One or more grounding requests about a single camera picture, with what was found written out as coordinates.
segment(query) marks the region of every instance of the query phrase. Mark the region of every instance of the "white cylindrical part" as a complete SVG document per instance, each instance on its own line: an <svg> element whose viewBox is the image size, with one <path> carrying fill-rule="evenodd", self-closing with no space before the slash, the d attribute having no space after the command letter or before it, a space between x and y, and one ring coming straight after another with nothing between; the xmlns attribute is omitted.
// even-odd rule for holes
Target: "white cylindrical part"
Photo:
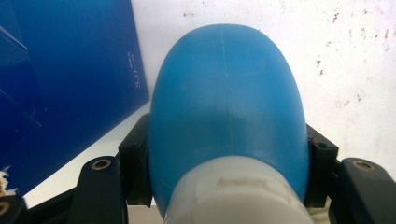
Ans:
<svg viewBox="0 0 396 224"><path fill-rule="evenodd" d="M313 223L286 179L239 156L205 162L177 183L165 224Z"/></svg>

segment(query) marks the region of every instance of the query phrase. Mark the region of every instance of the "screw hole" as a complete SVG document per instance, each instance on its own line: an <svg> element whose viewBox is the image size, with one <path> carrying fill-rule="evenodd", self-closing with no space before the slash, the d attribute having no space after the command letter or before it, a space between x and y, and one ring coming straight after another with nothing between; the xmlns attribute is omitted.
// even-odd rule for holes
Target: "screw hole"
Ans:
<svg viewBox="0 0 396 224"><path fill-rule="evenodd" d="M8 202L0 202L0 216L2 216L9 208Z"/></svg>
<svg viewBox="0 0 396 224"><path fill-rule="evenodd" d="M321 143L321 142L316 143L316 145L317 147L323 147L323 148L327 147L326 143Z"/></svg>
<svg viewBox="0 0 396 224"><path fill-rule="evenodd" d="M370 171L374 171L375 168L374 166L370 165L367 162L364 161L353 161L353 164L360 170L363 170L365 172L370 172Z"/></svg>
<svg viewBox="0 0 396 224"><path fill-rule="evenodd" d="M91 169L93 170L103 170L106 169L111 164L110 160L99 160L94 161L91 165Z"/></svg>

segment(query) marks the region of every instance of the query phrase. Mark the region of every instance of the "blue panel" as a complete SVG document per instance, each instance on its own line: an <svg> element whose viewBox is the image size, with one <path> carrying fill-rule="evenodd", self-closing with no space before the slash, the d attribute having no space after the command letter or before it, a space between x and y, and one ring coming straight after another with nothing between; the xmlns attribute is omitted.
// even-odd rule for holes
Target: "blue panel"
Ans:
<svg viewBox="0 0 396 224"><path fill-rule="evenodd" d="M304 199L309 158L299 92L279 49L252 28L206 26L173 46L156 83L148 137L162 216L178 180L221 156L273 166Z"/></svg>
<svg viewBox="0 0 396 224"><path fill-rule="evenodd" d="M8 70L0 74L0 88L19 105L8 105L7 114L0 114L11 122L1 131L25 127L22 135L1 145L0 165L11 165L10 185L24 194L149 96L129 0L1 4L12 7L0 25L27 48L20 65L12 71L2 66L1 71ZM0 102L2 110L10 102Z"/></svg>

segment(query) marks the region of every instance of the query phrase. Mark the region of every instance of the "wall stain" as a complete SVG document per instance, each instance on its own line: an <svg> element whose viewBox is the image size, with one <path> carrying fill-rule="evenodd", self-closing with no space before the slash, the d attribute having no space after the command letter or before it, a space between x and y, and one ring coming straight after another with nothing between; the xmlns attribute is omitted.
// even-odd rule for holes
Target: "wall stain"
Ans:
<svg viewBox="0 0 396 224"><path fill-rule="evenodd" d="M361 28L361 36L363 37L363 39L366 39L366 29L365 28Z"/></svg>
<svg viewBox="0 0 396 224"><path fill-rule="evenodd" d="M335 21L338 19L338 15L340 15L340 13L335 13L334 14L334 18L332 19L332 23L335 23Z"/></svg>
<svg viewBox="0 0 396 224"><path fill-rule="evenodd" d="M185 12L185 13L183 13L183 16L184 16L184 17L193 17L193 16L195 16L195 15L194 15L194 13L192 13L192 12Z"/></svg>

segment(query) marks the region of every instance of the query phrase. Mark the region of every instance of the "blue box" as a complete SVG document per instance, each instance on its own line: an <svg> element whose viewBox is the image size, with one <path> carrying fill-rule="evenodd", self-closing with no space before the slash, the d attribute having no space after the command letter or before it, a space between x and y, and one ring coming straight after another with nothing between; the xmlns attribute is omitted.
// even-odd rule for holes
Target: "blue box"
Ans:
<svg viewBox="0 0 396 224"><path fill-rule="evenodd" d="M130 0L0 0L0 168L25 194L149 101Z"/></svg>

